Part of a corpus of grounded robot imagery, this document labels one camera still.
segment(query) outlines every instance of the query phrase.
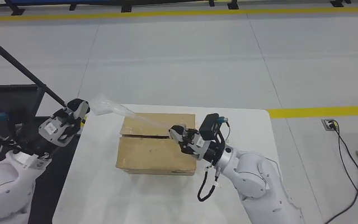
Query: power outlet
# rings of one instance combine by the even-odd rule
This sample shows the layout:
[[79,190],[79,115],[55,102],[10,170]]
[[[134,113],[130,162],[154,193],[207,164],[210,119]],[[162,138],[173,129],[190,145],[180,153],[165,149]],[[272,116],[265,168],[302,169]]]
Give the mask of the power outlet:
[[329,132],[334,132],[335,130],[333,128],[330,128],[328,125],[330,124],[330,122],[332,122],[334,119],[321,119],[323,127],[325,130],[329,131]]

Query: gray floor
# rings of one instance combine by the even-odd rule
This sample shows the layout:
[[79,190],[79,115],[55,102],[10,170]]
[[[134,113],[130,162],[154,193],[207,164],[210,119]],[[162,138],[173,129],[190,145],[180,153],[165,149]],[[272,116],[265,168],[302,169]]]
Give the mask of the gray floor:
[[[0,44],[65,100],[105,93],[124,104],[358,105],[353,14],[3,22],[0,34]],[[30,83],[3,59],[0,70],[1,84]],[[47,97],[39,115],[58,107]],[[336,119],[354,153],[357,118]],[[320,118],[273,119],[272,125],[285,185],[306,222],[322,224],[355,194],[337,136],[324,131]],[[358,170],[348,169],[358,182]],[[357,211],[355,205],[332,223],[357,223]]]

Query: box lid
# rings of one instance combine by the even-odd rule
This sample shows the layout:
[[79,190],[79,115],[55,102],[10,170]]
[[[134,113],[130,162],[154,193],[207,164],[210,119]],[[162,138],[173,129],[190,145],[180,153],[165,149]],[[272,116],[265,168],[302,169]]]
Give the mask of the box lid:
[[141,119],[126,117],[124,119],[120,134],[136,136],[168,136],[168,130],[175,124],[186,124],[188,128],[195,128],[195,114],[150,114],[137,113]]

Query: transparent plastic film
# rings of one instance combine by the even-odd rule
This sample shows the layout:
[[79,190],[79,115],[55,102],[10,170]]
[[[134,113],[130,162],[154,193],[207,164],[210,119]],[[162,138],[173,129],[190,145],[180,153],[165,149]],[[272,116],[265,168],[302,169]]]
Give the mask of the transparent plastic film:
[[110,100],[108,97],[106,97],[103,94],[100,94],[100,95],[96,96],[95,98],[93,98],[92,100],[90,100],[89,106],[96,116],[115,113],[115,114],[119,114],[122,116],[128,116],[130,118],[134,118],[134,119],[146,122],[147,124],[150,124],[151,126],[154,126],[157,128],[168,129],[171,127],[171,124],[161,123],[161,122],[150,120],[148,118],[144,118],[144,117],[140,116],[139,114],[126,108],[122,104],[119,104],[113,100]]

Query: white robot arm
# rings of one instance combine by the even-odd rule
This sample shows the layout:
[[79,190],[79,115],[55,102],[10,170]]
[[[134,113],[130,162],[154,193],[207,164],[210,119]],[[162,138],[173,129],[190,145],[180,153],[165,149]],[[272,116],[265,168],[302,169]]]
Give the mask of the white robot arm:
[[[301,210],[291,202],[277,174],[278,166],[276,171],[269,159],[226,145],[220,132],[222,123],[229,125],[227,118],[209,114],[199,131],[181,124],[173,126],[169,134],[183,153],[204,159],[216,168],[215,182],[220,174],[231,180],[252,224],[303,224]],[[200,198],[201,189],[198,199],[204,201],[215,184],[204,198]]]
[[11,135],[0,138],[0,147],[11,150],[0,161],[0,224],[27,224],[36,178],[51,163],[52,154],[80,130],[88,112],[88,102],[75,99],[35,128],[31,120],[22,120],[25,113],[2,113]]

